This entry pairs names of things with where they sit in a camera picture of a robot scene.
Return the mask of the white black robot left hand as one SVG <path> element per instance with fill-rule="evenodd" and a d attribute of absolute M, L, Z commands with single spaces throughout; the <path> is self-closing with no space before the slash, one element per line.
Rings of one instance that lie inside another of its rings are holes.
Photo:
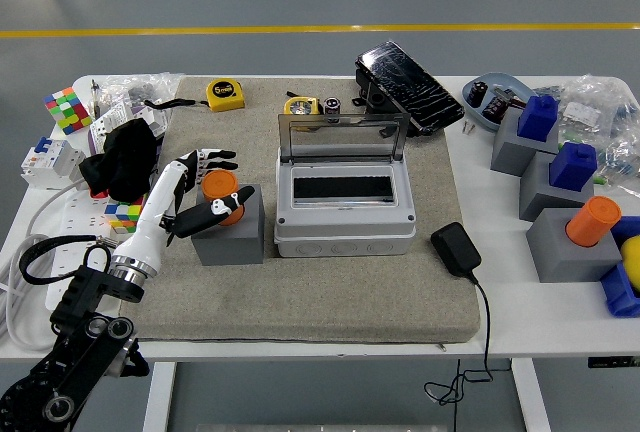
<path fill-rule="evenodd" d="M 200 203 L 184 211 L 179 206 L 184 193 L 199 184 L 211 169 L 232 170 L 232 151 L 198 149 L 165 166 L 153 186 L 133 235 L 113 252 L 109 273 L 132 281 L 154 277 L 161 269 L 162 250 L 174 237 L 185 238 L 220 224 L 254 194 L 243 186 L 222 198 Z"/>

